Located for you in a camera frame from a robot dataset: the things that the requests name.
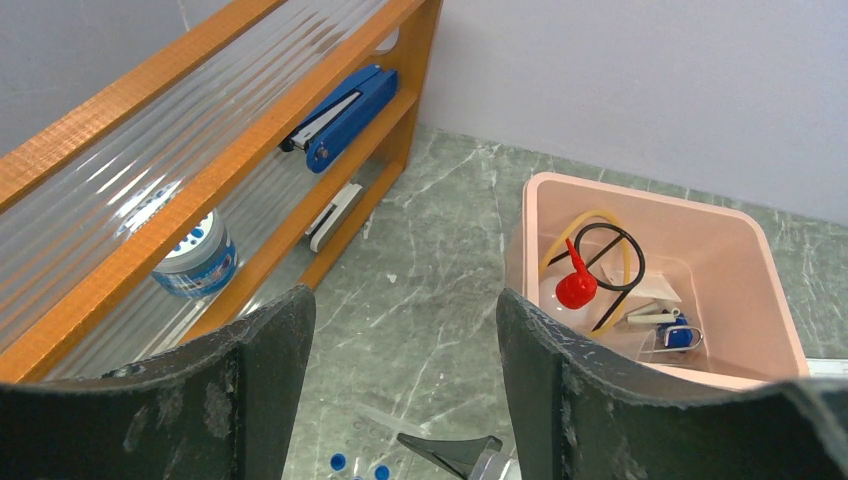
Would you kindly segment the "white bottle red cap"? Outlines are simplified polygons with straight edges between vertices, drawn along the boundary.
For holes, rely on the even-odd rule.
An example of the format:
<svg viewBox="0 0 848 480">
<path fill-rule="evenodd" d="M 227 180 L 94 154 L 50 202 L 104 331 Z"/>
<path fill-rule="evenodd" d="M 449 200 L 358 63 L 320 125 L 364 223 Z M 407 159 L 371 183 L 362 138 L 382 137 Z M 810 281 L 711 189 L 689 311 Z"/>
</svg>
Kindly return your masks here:
<svg viewBox="0 0 848 480">
<path fill-rule="evenodd" d="M 598 281 L 589 272 L 571 239 L 566 250 L 552 258 L 540 275 L 539 307 L 554 320 L 581 333 L 592 328 L 590 313 L 598 293 Z"/>
</svg>

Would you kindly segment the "pink plastic bin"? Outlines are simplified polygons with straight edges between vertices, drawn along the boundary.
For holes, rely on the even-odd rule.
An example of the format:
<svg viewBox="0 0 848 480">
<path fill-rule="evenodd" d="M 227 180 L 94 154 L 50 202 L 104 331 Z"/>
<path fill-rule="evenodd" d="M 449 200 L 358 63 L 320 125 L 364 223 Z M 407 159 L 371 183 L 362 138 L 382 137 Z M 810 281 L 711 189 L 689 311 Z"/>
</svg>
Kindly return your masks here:
<svg viewBox="0 0 848 480">
<path fill-rule="evenodd" d="M 762 228 L 724 207 L 556 173 L 531 177 L 505 255 L 505 282 L 539 299 L 540 262 L 581 215 L 613 216 L 644 252 L 649 277 L 662 276 L 703 343 L 662 354 L 647 331 L 611 331 L 605 342 L 643 365 L 728 390 L 805 377 L 799 335 Z"/>
</svg>

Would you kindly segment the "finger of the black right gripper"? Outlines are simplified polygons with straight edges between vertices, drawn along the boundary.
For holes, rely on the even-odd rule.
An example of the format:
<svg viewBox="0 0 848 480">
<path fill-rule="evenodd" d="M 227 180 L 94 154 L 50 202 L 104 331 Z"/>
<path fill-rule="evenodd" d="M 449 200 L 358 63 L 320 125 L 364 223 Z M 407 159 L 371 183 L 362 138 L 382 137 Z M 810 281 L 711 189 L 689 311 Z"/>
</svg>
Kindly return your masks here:
<svg viewBox="0 0 848 480">
<path fill-rule="evenodd" d="M 397 435 L 397 441 L 460 479 L 470 479 L 480 456 L 486 451 L 500 452 L 503 441 L 488 435 L 471 440 L 431 440 L 412 435 Z"/>
</svg>

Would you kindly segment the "measuring cylinder blue base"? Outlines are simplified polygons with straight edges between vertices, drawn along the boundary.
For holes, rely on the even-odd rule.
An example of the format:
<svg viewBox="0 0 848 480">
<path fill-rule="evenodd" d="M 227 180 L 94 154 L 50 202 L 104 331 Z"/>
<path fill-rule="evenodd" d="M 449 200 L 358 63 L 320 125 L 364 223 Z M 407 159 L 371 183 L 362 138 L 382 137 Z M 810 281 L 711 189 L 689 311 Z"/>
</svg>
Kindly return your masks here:
<svg viewBox="0 0 848 480">
<path fill-rule="evenodd" d="M 643 342 L 638 358 L 649 361 L 654 358 L 664 359 L 672 355 L 687 354 L 699 349 L 704 343 L 704 338 L 703 330 L 687 321 L 661 323 Z"/>
</svg>

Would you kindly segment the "metal crucible tongs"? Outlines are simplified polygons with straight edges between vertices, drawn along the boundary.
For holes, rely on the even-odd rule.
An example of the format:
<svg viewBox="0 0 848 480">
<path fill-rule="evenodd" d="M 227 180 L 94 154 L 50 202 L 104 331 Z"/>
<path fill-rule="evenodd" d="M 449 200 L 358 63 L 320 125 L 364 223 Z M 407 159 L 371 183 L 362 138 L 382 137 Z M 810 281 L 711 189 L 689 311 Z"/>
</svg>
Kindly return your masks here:
<svg viewBox="0 0 848 480">
<path fill-rule="evenodd" d="M 660 330 L 660 340 L 662 352 L 688 352 L 701 346 L 704 334 L 692 325 L 668 325 Z"/>
</svg>

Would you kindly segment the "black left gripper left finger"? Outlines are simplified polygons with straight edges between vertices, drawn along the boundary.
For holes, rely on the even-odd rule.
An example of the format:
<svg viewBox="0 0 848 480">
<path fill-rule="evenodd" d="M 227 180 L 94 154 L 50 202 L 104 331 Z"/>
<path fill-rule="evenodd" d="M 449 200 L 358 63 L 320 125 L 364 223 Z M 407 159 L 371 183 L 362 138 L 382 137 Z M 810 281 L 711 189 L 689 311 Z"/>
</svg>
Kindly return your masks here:
<svg viewBox="0 0 848 480">
<path fill-rule="evenodd" d="M 278 479 L 313 344 L 298 285 L 97 378 L 1 387 L 5 479 Z"/>
</svg>

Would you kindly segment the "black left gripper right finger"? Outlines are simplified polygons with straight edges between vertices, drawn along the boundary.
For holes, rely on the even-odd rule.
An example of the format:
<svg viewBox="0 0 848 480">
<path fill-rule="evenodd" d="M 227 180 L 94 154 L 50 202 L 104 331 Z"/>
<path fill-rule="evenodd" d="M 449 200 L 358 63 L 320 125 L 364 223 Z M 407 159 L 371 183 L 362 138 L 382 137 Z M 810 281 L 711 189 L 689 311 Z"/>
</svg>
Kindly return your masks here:
<svg viewBox="0 0 848 480">
<path fill-rule="evenodd" d="M 843 479 L 847 384 L 743 391 L 632 361 L 506 289 L 504 385 L 526 479 Z"/>
</svg>

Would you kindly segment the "yellow rubber tubing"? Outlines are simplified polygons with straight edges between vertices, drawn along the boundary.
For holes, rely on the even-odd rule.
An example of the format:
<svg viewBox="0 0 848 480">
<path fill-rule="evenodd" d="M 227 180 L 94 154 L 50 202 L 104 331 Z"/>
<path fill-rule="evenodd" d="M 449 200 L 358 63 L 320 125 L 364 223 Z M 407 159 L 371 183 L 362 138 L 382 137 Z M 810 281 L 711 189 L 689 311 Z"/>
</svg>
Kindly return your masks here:
<svg viewBox="0 0 848 480">
<path fill-rule="evenodd" d="M 566 250 L 566 239 L 572 240 L 598 281 L 598 293 L 590 313 L 592 328 L 583 334 L 599 340 L 622 319 L 625 300 L 645 274 L 645 257 L 635 238 L 619 222 L 601 211 L 590 211 L 578 216 L 543 255 L 539 282 L 540 275 L 553 263 L 552 258 Z M 611 284 L 602 272 L 603 265 L 622 269 L 625 284 Z"/>
</svg>

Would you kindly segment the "clear zip plastic bag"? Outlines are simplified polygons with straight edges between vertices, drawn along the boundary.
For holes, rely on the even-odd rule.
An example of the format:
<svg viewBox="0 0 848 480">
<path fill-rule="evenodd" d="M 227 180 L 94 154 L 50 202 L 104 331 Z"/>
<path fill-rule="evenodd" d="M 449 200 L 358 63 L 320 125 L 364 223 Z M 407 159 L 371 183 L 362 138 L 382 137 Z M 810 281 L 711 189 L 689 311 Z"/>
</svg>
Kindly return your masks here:
<svg viewBox="0 0 848 480">
<path fill-rule="evenodd" d="M 616 286 L 625 284 L 624 271 L 622 269 L 603 265 L 602 272 L 611 284 Z M 652 298 L 670 301 L 673 303 L 680 303 L 682 301 L 680 295 L 671 283 L 659 272 L 646 272 L 642 279 L 633 288 L 630 295 L 633 297 Z"/>
</svg>

